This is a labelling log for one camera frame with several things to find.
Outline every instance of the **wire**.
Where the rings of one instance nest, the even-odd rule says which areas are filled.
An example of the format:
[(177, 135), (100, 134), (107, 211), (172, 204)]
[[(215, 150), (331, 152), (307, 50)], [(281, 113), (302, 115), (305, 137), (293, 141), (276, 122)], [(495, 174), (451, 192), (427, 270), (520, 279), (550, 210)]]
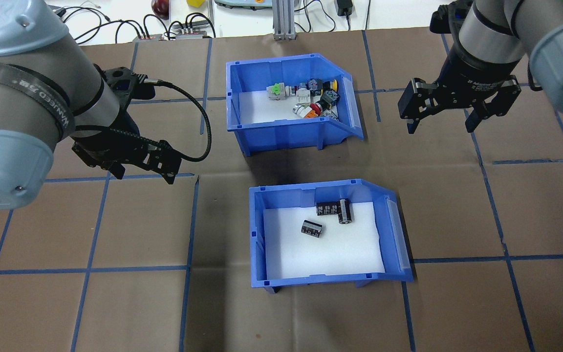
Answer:
[(118, 44), (118, 38), (119, 38), (119, 29), (121, 29), (121, 26), (123, 26), (124, 24), (129, 24), (130, 26), (134, 27), (134, 30), (136, 31), (136, 36), (138, 36), (139, 39), (140, 38), (140, 32), (138, 31), (138, 28), (136, 28), (136, 26), (134, 26), (133, 24), (131, 24), (130, 22), (135, 22), (134, 20), (126, 20), (121, 22), (121, 24), (119, 24), (118, 27), (116, 27), (116, 32), (114, 33), (114, 44)]
[(184, 155), (183, 158), (184, 158), (184, 160), (187, 160), (189, 162), (200, 162), (200, 161), (202, 161), (203, 159), (205, 159), (208, 156), (208, 154), (210, 154), (210, 149), (212, 149), (212, 129), (210, 129), (210, 118), (208, 118), (208, 114), (205, 112), (205, 109), (201, 106), (201, 104), (199, 104), (199, 102), (197, 102), (197, 99), (193, 98), (193, 96), (188, 94), (187, 91), (181, 89), (180, 87), (177, 87), (176, 85), (174, 85), (170, 82), (158, 80), (158, 83), (154, 83), (154, 85), (159, 86), (159, 87), (167, 87), (167, 88), (179, 91), (179, 93), (183, 94), (186, 98), (188, 98), (188, 100), (190, 100), (192, 103), (194, 103), (196, 105), (197, 109), (199, 109), (199, 111), (201, 111), (201, 116), (203, 116), (203, 122), (205, 122), (205, 128), (206, 128), (207, 138), (208, 138), (208, 145), (206, 146), (205, 152), (203, 152), (202, 156), (194, 158), (192, 156)]
[(368, 15), (370, 14), (370, 0), (368, 0), (368, 6), (366, 7), (366, 25), (364, 26), (364, 30), (368, 29)]
[[(78, 11), (82, 11), (82, 10), (88, 10), (90, 13), (96, 15), (97, 18), (98, 18), (98, 20), (99, 20), (99, 25), (101, 26), (101, 25), (103, 24), (103, 21), (101, 20), (100, 14), (98, 14), (98, 13), (92, 11), (92, 9), (90, 9), (90, 8), (88, 8), (88, 9), (81, 8), (81, 9), (77, 9), (77, 10), (73, 11), (67, 18), (65, 18), (65, 19), (63, 20), (63, 22), (66, 23), (66, 21), (69, 20), (69, 17), (71, 17), (74, 13), (76, 13), (76, 12), (78, 12)], [(99, 28), (98, 28), (98, 27), (97, 27), (96, 31), (92, 34), (92, 36), (90, 36), (90, 38), (88, 38), (88, 39), (85, 40), (84, 42), (78, 43), (78, 44), (84, 44), (84, 43), (87, 43), (87, 42), (91, 41), (92, 38), (94, 38), (95, 36), (97, 36), (97, 34), (99, 34)]]
[[(205, 112), (205, 109), (201, 106), (201, 104), (199, 104), (199, 102), (197, 102), (197, 100), (195, 98), (193, 98), (192, 95), (188, 94), (188, 92), (181, 89), (180, 87), (177, 87), (176, 85), (174, 85), (170, 82), (165, 82), (165, 81), (161, 81), (161, 80), (157, 80), (157, 81), (158, 81), (157, 83), (148, 82), (148, 84), (151, 84), (151, 85), (154, 85), (154, 86), (157, 86), (157, 87), (167, 87), (167, 88), (179, 91), (179, 93), (184, 94), (184, 96), (186, 96), (186, 98), (188, 98), (188, 100), (193, 102), (197, 106), (199, 111), (201, 111), (201, 115), (203, 116), (203, 121), (205, 122), (205, 127), (206, 127), (206, 131), (207, 131), (206, 137), (208, 138), (208, 144), (206, 145), (206, 150), (203, 152), (202, 156), (194, 157), (194, 156), (185, 155), (181, 152), (178, 152), (177, 150), (176, 150), (176, 152), (179, 153), (179, 155), (181, 156), (182, 159), (189, 161), (189, 162), (200, 162), (203, 159), (207, 158), (207, 156), (210, 154), (210, 149), (212, 149), (212, 130), (210, 129), (210, 118), (208, 118), (208, 114)], [(112, 129), (112, 128), (106, 127), (106, 126), (83, 125), (83, 126), (77, 126), (75, 128), (75, 130), (76, 131), (99, 131), (99, 132), (110, 131), (112, 133), (120, 134), (122, 136), (126, 136), (126, 137), (129, 137), (131, 139), (135, 139), (135, 140), (145, 142), (148, 145), (152, 145), (152, 146), (160, 148), (160, 149), (173, 149), (168, 144), (156, 142), (156, 141), (151, 140), (149, 138), (139, 136), (138, 134), (134, 134), (134, 133), (124, 131), (124, 130), (119, 130), (119, 129)]]
[(300, 9), (296, 9), (295, 12), (297, 13), (301, 10), (305, 10), (308, 6), (310, 6), (311, 3), (316, 2), (316, 1), (319, 1), (319, 0), (312, 0), (311, 2), (308, 2), (307, 5), (303, 5), (303, 7), (301, 7)]
[(304, 8), (303, 11), (305, 12), (305, 19), (308, 20), (308, 32), (312, 31), (312, 22), (310, 22), (310, 15), (308, 15), (308, 9)]
[(302, 26), (301, 24), (295, 22), (295, 25), (299, 26), (299, 28), (301, 28), (301, 30), (302, 30), (304, 33), (308, 33), (308, 31), (306, 31), (306, 29), (303, 28), (303, 26)]
[(143, 17), (143, 27), (145, 27), (145, 34), (147, 35), (147, 38), (149, 38), (149, 29), (147, 29), (147, 18), (149, 17), (154, 17), (156, 18), (161, 24), (162, 26), (165, 28), (164, 33), (168, 32), (168, 28), (166, 27), (165, 23), (163, 22), (162, 18), (159, 18), (158, 16), (154, 15), (154, 14), (146, 14), (145, 17)]
[[(93, 28), (91, 28), (91, 29), (88, 29), (86, 32), (84, 32), (83, 34), (81, 34), (80, 36), (78, 36), (77, 38), (75, 38), (75, 40), (78, 40), (79, 38), (82, 38), (83, 36), (87, 35), (88, 33), (91, 33), (92, 31), (99, 31), (99, 29), (100, 29), (101, 27), (105, 27), (105, 26), (107, 26), (108, 24), (112, 24), (112, 23), (121, 23), (121, 22), (123, 22), (123, 20), (110, 21), (110, 22), (106, 22), (106, 23), (100, 24), (99, 26), (96, 26), (96, 27), (93, 27)], [(85, 40), (84, 42), (78, 43), (78, 44), (84, 44), (84, 43), (88, 42), (88, 41), (91, 40), (92, 37), (94, 37), (95, 35), (96, 35), (96, 33), (93, 34), (93, 35), (91, 36), (91, 38)]]
[(214, 38), (216, 38), (216, 37), (217, 37), (217, 31), (214, 30), (214, 24), (212, 24), (212, 21), (211, 21), (207, 16), (205, 16), (205, 14), (202, 14), (202, 13), (193, 13), (193, 14), (194, 14), (194, 16), (192, 16), (192, 17), (190, 18), (190, 28), (193, 27), (193, 20), (194, 20), (195, 18), (197, 18), (197, 17), (202, 17), (202, 18), (204, 18), (208, 23), (210, 23), (210, 28), (212, 28), (212, 35), (214, 36)]
[(66, 18), (64, 18), (64, 20), (62, 20), (62, 22), (67, 22), (67, 20), (69, 20), (69, 18), (71, 16), (73, 16), (74, 13), (77, 13), (79, 11), (82, 10), (86, 10), (86, 11), (90, 11), (92, 13), (96, 13), (96, 14), (101, 14), (101, 16), (103, 16), (103, 18), (106, 19), (106, 21), (110, 22), (110, 18), (103, 12), (99, 11), (98, 9), (94, 9), (92, 7), (83, 7), (83, 6), (67, 6), (64, 7), (64, 9), (76, 9), (75, 11), (73, 11), (72, 13), (69, 14), (69, 16), (67, 16)]
[(181, 29), (184, 29), (184, 24), (182, 22), (179, 21), (171, 22), (171, 24), (168, 25), (168, 32), (166, 32), (166, 38), (168, 38), (168, 40), (174, 39), (178, 35), (177, 33), (171, 32), (171, 29), (175, 24), (178, 24)]
[(87, 2), (90, 2), (90, 3), (92, 4), (92, 6), (97, 7), (98, 9), (101, 9), (101, 6), (95, 4), (94, 2), (91, 2), (90, 0), (86, 0), (85, 2), (82, 2), (82, 3), (80, 4), (80, 6), (82, 6), (83, 4), (85, 4), (85, 3), (87, 3)]
[[(321, 0), (311, 0), (311, 2), (308, 2), (306, 5), (304, 5), (304, 7), (301, 7), (300, 9), (296, 9), (295, 12), (299, 12), (301, 10), (305, 10), (308, 6), (310, 6), (310, 4), (312, 4), (313, 2), (318, 2), (321, 6), (321, 9), (323, 10), (323, 13), (327, 16), (327, 18), (329, 18), (331, 20), (331, 22), (333, 23), (333, 28), (328, 30), (328, 32), (333, 32), (336, 30), (336, 22), (335, 20), (329, 16), (329, 14), (325, 11), (325, 7), (323, 5), (323, 3), (321, 2)], [(308, 12), (306, 10), (305, 12), (305, 17), (308, 19), (308, 23), (310, 23), (310, 19), (308, 17)]]

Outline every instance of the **black strap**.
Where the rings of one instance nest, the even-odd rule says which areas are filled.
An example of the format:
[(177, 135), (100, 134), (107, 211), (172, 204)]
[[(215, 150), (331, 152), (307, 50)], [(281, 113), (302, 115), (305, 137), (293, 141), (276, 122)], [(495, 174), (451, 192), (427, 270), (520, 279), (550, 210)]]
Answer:
[(45, 108), (56, 122), (60, 140), (75, 131), (75, 120), (66, 100), (36, 75), (0, 63), (0, 84), (22, 92)]

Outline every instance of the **black cable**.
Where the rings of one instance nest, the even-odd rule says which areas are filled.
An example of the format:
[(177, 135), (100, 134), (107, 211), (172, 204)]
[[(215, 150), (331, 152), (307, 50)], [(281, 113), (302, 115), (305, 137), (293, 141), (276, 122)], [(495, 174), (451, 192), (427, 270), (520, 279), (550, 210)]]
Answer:
[[(197, 102), (197, 100), (195, 98), (193, 98), (192, 95), (188, 94), (188, 92), (186, 92), (185, 90), (181, 89), (180, 87), (177, 87), (176, 85), (174, 85), (170, 82), (158, 80), (158, 83), (149, 83), (149, 84), (152, 84), (152, 85), (157, 86), (157, 87), (167, 87), (167, 88), (179, 91), (179, 93), (184, 94), (184, 96), (186, 98), (188, 98), (188, 100), (193, 102), (197, 106), (199, 111), (201, 111), (201, 115), (203, 116), (203, 121), (205, 122), (206, 131), (208, 132), (207, 133), (208, 145), (206, 146), (205, 152), (203, 152), (202, 156), (193, 157), (193, 156), (185, 155), (185, 154), (183, 154), (183, 153), (181, 153), (177, 150), (175, 150), (175, 151), (177, 153), (179, 153), (179, 155), (181, 156), (182, 159), (189, 161), (189, 162), (200, 162), (203, 159), (207, 158), (207, 156), (210, 154), (210, 149), (212, 149), (212, 130), (210, 129), (210, 118), (208, 118), (208, 114), (205, 112), (205, 109), (201, 106), (201, 104), (199, 104), (199, 102)], [(111, 129), (110, 127), (106, 127), (106, 126), (83, 125), (83, 126), (77, 126), (75, 128), (75, 130), (76, 131), (98, 131), (98, 132), (110, 131), (112, 133), (120, 134), (122, 136), (126, 136), (126, 137), (129, 137), (129, 138), (147, 143), (148, 145), (152, 145), (152, 146), (160, 148), (160, 149), (173, 149), (172, 147), (170, 147), (169, 145), (166, 145), (165, 143), (156, 142), (156, 141), (151, 140), (149, 138), (139, 136), (138, 134), (134, 134), (134, 133), (131, 133), (131, 132), (128, 132), (128, 131), (123, 131), (123, 130), (118, 130), (118, 129)]]
[(368, 6), (366, 8), (366, 25), (364, 26), (364, 30), (368, 29), (368, 15), (370, 13), (370, 0), (368, 0)]
[(331, 22), (333, 23), (333, 28), (330, 29), (330, 30), (328, 30), (328, 32), (333, 32), (333, 31), (335, 31), (335, 29), (336, 29), (336, 22), (335, 22), (335, 20), (334, 20), (331, 16), (329, 16), (329, 14), (325, 11), (325, 7), (324, 7), (323, 3), (321, 2), (321, 0), (311, 0), (311, 2), (308, 2), (304, 7), (301, 7), (300, 9), (296, 9), (295, 12), (299, 12), (299, 11), (301, 11), (301, 10), (305, 10), (305, 9), (306, 9), (308, 6), (310, 6), (310, 4), (312, 4), (313, 2), (318, 2), (318, 3), (320, 4), (321, 9), (323, 10), (323, 13), (324, 13), (324, 14), (327, 16), (327, 18), (329, 18), (329, 19), (331, 20)]
[(164, 24), (164, 22), (162, 21), (162, 18), (159, 18), (158, 16), (154, 15), (154, 14), (146, 14), (145, 17), (143, 17), (143, 27), (145, 28), (145, 34), (147, 34), (147, 38), (149, 38), (149, 30), (147, 29), (147, 18), (149, 17), (154, 17), (157, 18), (157, 20), (162, 24), (162, 26), (165, 28), (164, 33), (168, 32), (168, 28), (166, 27), (166, 25)]
[(532, 91), (541, 91), (542, 87), (539, 85), (536, 85), (536, 82), (534, 82), (534, 75), (531, 74), (531, 69), (529, 66), (529, 63), (527, 63), (527, 82), (529, 83), (529, 89), (531, 89)]
[(308, 14), (308, 9), (303, 9), (303, 11), (305, 12), (305, 19), (308, 21), (308, 32), (312, 31), (312, 22), (310, 22), (310, 15)]
[[(78, 40), (79, 38), (82, 38), (83, 36), (87, 35), (88, 33), (91, 33), (92, 31), (98, 31), (98, 29), (100, 29), (101, 27), (105, 27), (105, 26), (107, 26), (108, 24), (112, 24), (112, 23), (121, 23), (121, 22), (123, 22), (123, 20), (110, 21), (110, 22), (107, 22), (107, 23), (100, 24), (99, 26), (96, 26), (96, 27), (94, 27), (94, 28), (88, 29), (86, 32), (84, 32), (83, 34), (81, 34), (80, 36), (78, 36), (77, 38), (75, 38), (75, 40)], [(89, 38), (89, 39), (87, 39), (87, 40), (85, 40), (84, 42), (81, 42), (81, 43), (78, 43), (78, 44), (84, 44), (84, 43), (88, 42), (88, 41), (91, 40), (91, 39), (92, 39), (92, 37)]]
[[(69, 16), (68, 16), (67, 18), (64, 18), (64, 19), (62, 20), (62, 22), (66, 23), (67, 20), (69, 20), (69, 18), (70, 18), (72, 15), (74, 15), (76, 12), (78, 12), (78, 11), (89, 11), (90, 13), (92, 13), (92, 14), (94, 14), (94, 15), (97, 16), (97, 19), (99, 20), (99, 25), (102, 25), (102, 24), (103, 24), (103, 21), (101, 20), (101, 15), (98, 13), (99, 11), (94, 11), (94, 9), (92, 9), (91, 7), (80, 7), (79, 9), (76, 9), (76, 10), (73, 11), (71, 14), (69, 14)], [(88, 38), (88, 39), (85, 40), (84, 42), (78, 43), (78, 44), (84, 44), (84, 43), (87, 43), (87, 42), (91, 41), (92, 38), (94, 38), (95, 36), (97, 36), (97, 34), (99, 34), (99, 29), (98, 29), (98, 28), (96, 29), (96, 31), (94, 32), (94, 34), (93, 34), (90, 38)]]
[(143, 28), (143, 26), (141, 26), (141, 24), (138, 21), (135, 20), (124, 20), (124, 21), (135, 23), (136, 26), (138, 26), (138, 29), (140, 29), (140, 37), (145, 37), (145, 29)]
[(71, 16), (73, 16), (74, 13), (77, 13), (78, 11), (90, 11), (92, 13), (96, 13), (96, 14), (101, 14), (101, 16), (103, 16), (103, 18), (106, 19), (106, 21), (110, 22), (110, 18), (103, 12), (99, 11), (98, 9), (94, 9), (92, 7), (82, 7), (82, 6), (67, 6), (65, 7), (65, 9), (76, 9), (75, 11), (73, 11), (72, 13), (69, 14), (69, 16), (67, 16), (66, 18), (64, 18), (64, 20), (62, 20), (62, 22), (67, 22), (67, 20), (69, 20), (69, 18)]
[(308, 2), (307, 5), (304, 5), (304, 6), (301, 7), (300, 9), (296, 9), (295, 12), (297, 13), (297, 12), (299, 12), (299, 11), (301, 11), (301, 10), (305, 10), (308, 6), (310, 6), (311, 3), (316, 2), (316, 1), (319, 1), (319, 0), (312, 0), (311, 2)]
[(183, 159), (187, 160), (189, 162), (200, 162), (200, 161), (202, 161), (203, 159), (205, 159), (208, 156), (208, 154), (210, 154), (210, 149), (212, 149), (212, 129), (210, 129), (210, 118), (208, 118), (208, 114), (205, 112), (205, 109), (201, 106), (201, 104), (199, 104), (199, 102), (197, 102), (197, 99), (193, 98), (193, 96), (188, 94), (187, 91), (181, 89), (180, 87), (177, 87), (176, 85), (174, 85), (170, 82), (158, 80), (158, 83), (155, 83), (154, 85), (159, 86), (159, 87), (167, 87), (167, 88), (179, 91), (179, 93), (183, 94), (186, 98), (188, 98), (188, 100), (190, 100), (192, 103), (194, 103), (196, 105), (197, 109), (199, 109), (199, 111), (201, 111), (201, 116), (203, 116), (203, 122), (205, 123), (205, 128), (206, 128), (206, 131), (207, 131), (208, 145), (206, 146), (205, 152), (203, 152), (202, 156), (194, 158), (192, 156), (184, 155)]
[(194, 20), (195, 18), (197, 18), (197, 17), (202, 17), (202, 18), (204, 18), (208, 23), (210, 23), (210, 28), (212, 28), (212, 35), (214, 35), (214, 38), (216, 38), (216, 37), (217, 37), (217, 31), (214, 30), (214, 24), (212, 24), (212, 21), (211, 21), (205, 14), (202, 14), (202, 13), (195, 13), (195, 15), (190, 18), (190, 28), (193, 27), (193, 20)]
[(301, 28), (301, 30), (302, 30), (304, 33), (308, 33), (308, 31), (306, 31), (306, 29), (303, 28), (303, 26), (302, 26), (301, 24), (295, 22), (295, 25), (299, 26), (299, 28)]
[(321, 0), (313, 0), (313, 1), (318, 1), (319, 4), (321, 4), (321, 8), (323, 9), (323, 13), (331, 20), (331, 22), (333, 22), (333, 28), (330, 29), (330, 30), (328, 30), (328, 32), (333, 32), (333, 31), (335, 31), (335, 30), (336, 30), (336, 22), (335, 22), (335, 20), (334, 20), (333, 18), (331, 18), (331, 16), (329, 16), (329, 15), (327, 14), (327, 12), (325, 11), (325, 7), (323, 6), (323, 3), (321, 2)]
[(177, 36), (177, 33), (171, 32), (171, 29), (173, 28), (173, 25), (175, 25), (175, 24), (178, 24), (181, 29), (184, 29), (184, 24), (182, 22), (179, 22), (179, 21), (171, 22), (171, 24), (168, 25), (168, 31), (166, 32), (166, 38), (168, 38), (168, 40), (175, 38), (175, 37), (171, 37), (171, 34), (175, 34), (175, 36)]
[(133, 24), (131, 24), (132, 20), (126, 20), (121, 22), (121, 24), (119, 24), (118, 27), (116, 27), (116, 32), (114, 33), (114, 44), (118, 44), (118, 38), (119, 38), (119, 29), (121, 29), (121, 26), (123, 26), (124, 24), (129, 24), (130, 26), (134, 27), (134, 30), (136, 31), (136, 36), (138, 36), (139, 39), (140, 38), (140, 32), (138, 31), (138, 28), (136, 28), (136, 26), (134, 26)]

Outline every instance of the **brown work surface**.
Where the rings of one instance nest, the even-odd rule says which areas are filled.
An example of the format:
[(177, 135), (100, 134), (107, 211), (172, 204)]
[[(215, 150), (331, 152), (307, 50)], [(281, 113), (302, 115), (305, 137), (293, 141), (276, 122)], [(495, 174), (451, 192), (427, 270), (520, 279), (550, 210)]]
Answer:
[[(107, 178), (61, 143), (36, 201), (0, 211), (0, 351), (563, 351), (563, 115), (523, 87), (475, 134), (463, 110), (408, 134), (401, 89), (438, 76), (445, 43), (412, 28), (85, 47), (189, 91), (212, 151), (167, 185), (129, 165)], [(226, 62), (306, 53), (351, 73), (365, 140), (243, 156)], [(177, 92), (128, 112), (143, 136), (206, 147)], [(397, 193), (415, 282), (251, 288), (248, 188), (347, 178)]]

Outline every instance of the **power adapter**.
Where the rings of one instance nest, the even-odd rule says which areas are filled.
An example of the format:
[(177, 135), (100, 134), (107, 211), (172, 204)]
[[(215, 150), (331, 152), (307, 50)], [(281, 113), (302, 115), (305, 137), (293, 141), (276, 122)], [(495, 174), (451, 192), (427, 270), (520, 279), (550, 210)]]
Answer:
[(352, 0), (336, 0), (336, 12), (338, 16), (346, 17), (353, 13)]

